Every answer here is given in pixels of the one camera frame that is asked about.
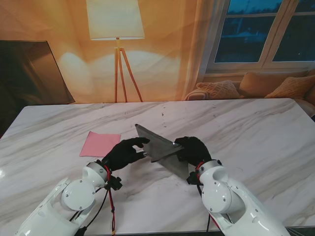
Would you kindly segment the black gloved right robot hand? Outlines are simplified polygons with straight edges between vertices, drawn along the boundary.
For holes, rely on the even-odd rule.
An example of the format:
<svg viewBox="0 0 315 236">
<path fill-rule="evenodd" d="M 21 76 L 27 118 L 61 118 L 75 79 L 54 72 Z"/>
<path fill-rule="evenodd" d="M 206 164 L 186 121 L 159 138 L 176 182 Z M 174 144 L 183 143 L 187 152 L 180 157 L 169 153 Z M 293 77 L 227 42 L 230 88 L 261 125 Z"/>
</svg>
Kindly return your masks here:
<svg viewBox="0 0 315 236">
<path fill-rule="evenodd" d="M 211 155 L 204 143 L 197 137 L 177 138 L 175 143 L 183 147 L 177 152 L 179 161 L 187 161 L 197 167 L 201 162 L 211 161 Z"/>
</svg>

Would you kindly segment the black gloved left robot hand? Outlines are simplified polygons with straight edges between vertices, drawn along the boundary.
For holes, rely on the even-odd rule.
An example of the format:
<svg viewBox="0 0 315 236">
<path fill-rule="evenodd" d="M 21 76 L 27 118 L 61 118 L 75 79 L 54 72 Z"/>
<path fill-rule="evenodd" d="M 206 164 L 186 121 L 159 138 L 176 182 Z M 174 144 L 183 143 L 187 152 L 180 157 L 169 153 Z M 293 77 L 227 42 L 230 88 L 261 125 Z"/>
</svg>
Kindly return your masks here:
<svg viewBox="0 0 315 236">
<path fill-rule="evenodd" d="M 111 171 L 120 170 L 128 164 L 145 158 L 146 153 L 144 151 L 137 152 L 134 146 L 143 148 L 144 144 L 148 144 L 149 142 L 149 139 L 143 137 L 122 140 L 112 148 L 101 162 Z"/>
</svg>

